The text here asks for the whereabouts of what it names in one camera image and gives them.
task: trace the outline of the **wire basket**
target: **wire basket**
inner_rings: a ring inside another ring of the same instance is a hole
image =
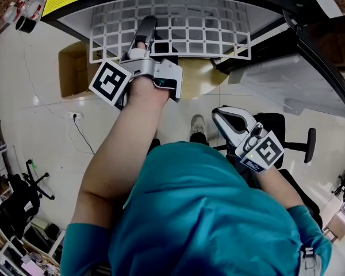
[[[95,7],[90,63],[119,59],[145,16],[157,18],[151,56],[251,59],[246,6],[231,0],[120,0]]]

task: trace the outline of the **box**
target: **box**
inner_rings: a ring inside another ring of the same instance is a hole
[[[94,59],[100,59],[101,54],[94,53]],[[60,93],[64,99],[76,99],[94,95],[88,89],[99,64],[89,63],[89,46],[77,42],[59,52]]]

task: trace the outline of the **gray strap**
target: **gray strap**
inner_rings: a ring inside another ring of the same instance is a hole
[[[300,251],[300,267],[298,276],[320,276],[321,258],[315,253],[313,247],[306,247]]]

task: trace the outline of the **black pants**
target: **black pants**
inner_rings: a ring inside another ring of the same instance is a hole
[[[193,135],[190,136],[189,142],[202,143],[202,144],[209,146],[207,139],[206,139],[206,136],[203,133],[194,133]],[[148,153],[152,149],[154,149],[155,147],[160,146],[160,145],[161,145],[160,139],[154,138],[151,142],[151,146],[149,147]]]

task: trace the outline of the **yellow round object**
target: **yellow round object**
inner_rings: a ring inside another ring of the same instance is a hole
[[[182,99],[206,94],[228,77],[218,71],[209,59],[179,58],[179,65],[183,68]]]

